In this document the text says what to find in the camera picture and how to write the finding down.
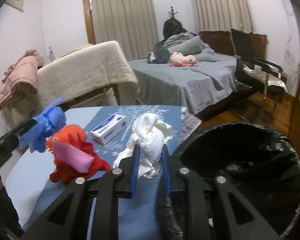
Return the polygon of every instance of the chair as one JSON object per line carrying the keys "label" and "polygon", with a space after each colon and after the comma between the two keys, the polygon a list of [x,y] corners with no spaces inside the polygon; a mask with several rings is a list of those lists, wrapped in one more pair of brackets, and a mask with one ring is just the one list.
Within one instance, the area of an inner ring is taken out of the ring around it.
{"label": "chair", "polygon": [[[283,69],[277,64],[255,57],[249,34],[230,28],[230,38],[234,49],[234,57],[237,59],[235,72],[237,82],[263,90],[263,104],[261,106],[257,104],[260,107],[259,120],[261,120],[262,113],[268,115],[274,113],[279,95],[285,92],[285,85],[281,80]],[[254,65],[260,66],[261,71],[254,71]],[[271,111],[266,109],[267,93],[274,95],[276,98]]]}

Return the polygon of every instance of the black trash bin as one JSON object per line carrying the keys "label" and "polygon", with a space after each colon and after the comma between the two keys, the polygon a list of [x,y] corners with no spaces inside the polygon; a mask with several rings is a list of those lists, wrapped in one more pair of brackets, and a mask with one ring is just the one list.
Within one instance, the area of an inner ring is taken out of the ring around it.
{"label": "black trash bin", "polygon": [[[201,177],[222,175],[250,201],[281,239],[300,214],[300,160],[283,133],[245,122],[199,130],[175,151],[184,167]],[[157,195],[162,239],[182,239],[183,199],[168,198],[164,182]]]}

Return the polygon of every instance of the white box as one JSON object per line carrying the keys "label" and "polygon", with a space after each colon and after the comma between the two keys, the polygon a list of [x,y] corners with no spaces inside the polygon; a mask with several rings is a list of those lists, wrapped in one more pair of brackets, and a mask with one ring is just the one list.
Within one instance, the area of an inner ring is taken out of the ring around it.
{"label": "white box", "polygon": [[106,145],[123,128],[127,126],[126,116],[113,114],[108,119],[99,124],[90,133],[92,137],[102,145]]}

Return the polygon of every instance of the beige quilt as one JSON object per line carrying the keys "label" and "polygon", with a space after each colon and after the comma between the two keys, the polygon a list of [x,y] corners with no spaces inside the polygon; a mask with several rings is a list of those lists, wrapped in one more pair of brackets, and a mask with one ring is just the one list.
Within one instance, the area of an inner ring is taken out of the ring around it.
{"label": "beige quilt", "polygon": [[[135,103],[138,80],[117,41],[81,49],[42,67],[38,70],[38,93],[9,104],[2,116],[13,128],[60,96],[66,96],[65,103],[110,84],[118,84],[121,105]],[[103,97],[107,95],[113,96],[113,92],[105,92]]]}

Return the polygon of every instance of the red plush toy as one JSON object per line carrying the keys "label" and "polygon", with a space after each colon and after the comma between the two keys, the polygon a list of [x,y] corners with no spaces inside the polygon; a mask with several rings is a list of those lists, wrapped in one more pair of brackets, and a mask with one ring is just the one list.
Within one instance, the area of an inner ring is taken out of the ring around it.
{"label": "red plush toy", "polygon": [[47,140],[47,148],[53,153],[53,140],[60,142],[67,142],[76,148],[84,151],[85,153],[94,157],[94,161],[87,173],[80,173],[69,164],[54,159],[56,165],[56,171],[50,174],[50,180],[52,182],[58,182],[61,180],[64,184],[68,185],[78,177],[90,178],[97,171],[109,171],[110,165],[99,158],[99,156],[93,151],[93,144],[84,141],[87,138],[84,130],[78,125],[67,125],[60,132],[54,134],[51,139]]}

